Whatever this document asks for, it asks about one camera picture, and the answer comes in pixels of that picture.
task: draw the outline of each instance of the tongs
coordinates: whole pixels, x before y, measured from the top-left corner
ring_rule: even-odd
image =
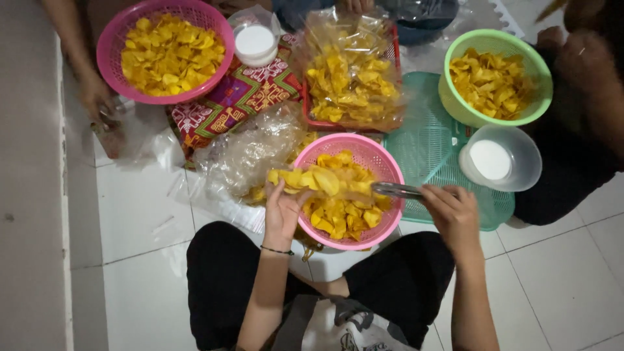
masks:
[[[421,192],[416,187],[409,185],[390,183],[390,182],[375,182],[371,184],[371,188],[374,192],[381,195],[388,195],[393,197],[400,197],[402,199],[411,200],[423,200]]]

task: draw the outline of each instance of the light green plastic basket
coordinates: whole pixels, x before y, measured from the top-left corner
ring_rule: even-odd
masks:
[[[455,184],[474,192],[479,202],[481,230],[492,231],[514,213],[514,193],[474,184],[459,169],[457,157],[476,130],[455,121],[444,109],[437,94],[440,75],[412,72],[403,75],[403,86],[414,95],[403,125],[387,134],[384,147],[394,157],[405,184]],[[406,201],[403,220],[433,223],[418,201]]]
[[[513,121],[503,121],[484,115],[473,109],[459,95],[449,73],[449,63],[455,57],[462,57],[466,49],[473,47],[479,54],[503,53],[505,57],[520,54],[523,56],[525,74],[532,77],[537,91],[532,103]],[[522,126],[538,119],[548,109],[552,100],[552,77],[546,62],[530,45],[515,36],[495,29],[477,29],[459,36],[451,44],[444,57],[444,73],[440,77],[438,90],[446,111],[467,126],[481,128],[488,123],[501,126]]]

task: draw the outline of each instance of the black bracelet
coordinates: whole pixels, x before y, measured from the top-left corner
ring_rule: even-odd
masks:
[[[265,250],[269,250],[269,251],[273,251],[273,252],[277,252],[278,254],[285,254],[285,255],[291,255],[294,256],[295,253],[292,250],[288,250],[288,251],[277,251],[277,250],[273,250],[273,249],[269,249],[268,247],[264,247],[262,245],[260,245],[261,249],[265,249]]]

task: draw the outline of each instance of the white powder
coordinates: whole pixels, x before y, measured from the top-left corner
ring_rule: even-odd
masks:
[[[274,43],[273,32],[261,25],[244,28],[235,39],[236,49],[243,55],[261,54],[271,49]]]
[[[490,180],[503,179],[511,169],[509,153],[497,143],[479,140],[470,148],[470,158],[477,170]]]

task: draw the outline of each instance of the patterned cloth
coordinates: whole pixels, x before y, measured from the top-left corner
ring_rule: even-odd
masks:
[[[234,56],[230,68],[212,92],[196,101],[167,109],[169,122],[182,145],[187,169],[195,169],[193,152],[209,145],[217,135],[273,104],[301,100],[301,84],[288,67],[295,41],[292,34],[282,36],[277,57],[265,67],[250,68]]]

